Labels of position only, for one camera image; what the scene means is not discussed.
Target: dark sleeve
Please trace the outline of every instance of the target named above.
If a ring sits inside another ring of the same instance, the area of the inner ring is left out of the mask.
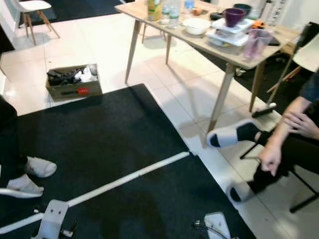
[[[310,102],[319,100],[319,69],[304,84],[300,91],[300,96]]]

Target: white bowl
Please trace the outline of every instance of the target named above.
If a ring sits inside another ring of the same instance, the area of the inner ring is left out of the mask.
[[[184,20],[183,25],[189,34],[201,35],[210,27],[211,23],[202,18],[191,17]]]

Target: cardboard box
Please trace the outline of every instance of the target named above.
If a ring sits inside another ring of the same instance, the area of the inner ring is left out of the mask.
[[[56,70],[61,73],[67,73],[79,68],[84,68],[85,66],[86,65],[61,67],[54,68],[53,70]],[[50,86],[49,78],[47,77],[45,87],[47,88],[48,92],[50,93],[53,99],[69,99],[86,96],[97,96],[102,94],[102,89],[100,85],[100,75],[98,69],[97,78],[97,81],[68,84],[62,86]]]

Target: black rug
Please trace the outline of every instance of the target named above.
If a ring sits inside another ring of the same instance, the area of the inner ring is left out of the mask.
[[[52,5],[44,11],[50,22],[68,21],[87,17],[103,16],[118,13],[116,5],[119,0],[46,0]],[[31,13],[32,24],[43,24],[42,19],[34,12]]]
[[[196,50],[199,51],[203,56],[205,56],[216,66],[218,66],[220,69],[222,69],[223,71],[226,70],[226,61],[213,55],[210,55],[204,51],[201,51],[199,49]],[[277,61],[277,58],[284,59],[285,62]],[[266,91],[277,83],[284,70],[284,67],[286,66],[287,60],[288,56],[285,54],[281,54],[279,56],[272,56],[268,58],[265,68],[264,81],[261,84],[258,93],[258,97],[262,101],[267,102],[271,94],[266,93]],[[295,63],[291,64],[288,72],[292,71],[297,66],[298,65]],[[243,87],[245,87],[247,90],[251,91],[253,86],[254,73],[255,68],[247,71],[241,77],[235,76],[235,80],[238,83],[240,83]],[[301,72],[298,73],[295,77],[293,77],[289,82],[283,82],[280,85],[280,88],[278,89],[277,94],[273,100],[273,102],[277,104],[277,107],[275,108],[277,112],[282,114],[285,111],[285,109],[291,103],[291,101],[293,101],[299,95],[302,85],[310,78],[311,74],[312,72],[306,69],[302,69]]]
[[[45,187],[42,198],[0,196],[1,226],[32,215],[35,205],[42,211],[51,199],[68,201],[188,151],[144,85],[24,115],[18,126],[21,150],[58,169],[33,178]],[[190,156],[71,208],[66,225],[79,220],[77,239],[199,238],[191,221],[216,211],[235,236],[254,238],[200,159]],[[37,225],[1,238],[29,238]]]

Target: red label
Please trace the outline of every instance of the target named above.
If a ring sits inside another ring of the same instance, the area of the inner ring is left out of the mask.
[[[78,92],[79,95],[87,95],[88,93],[90,93],[90,90],[87,87],[79,88],[76,91]]]

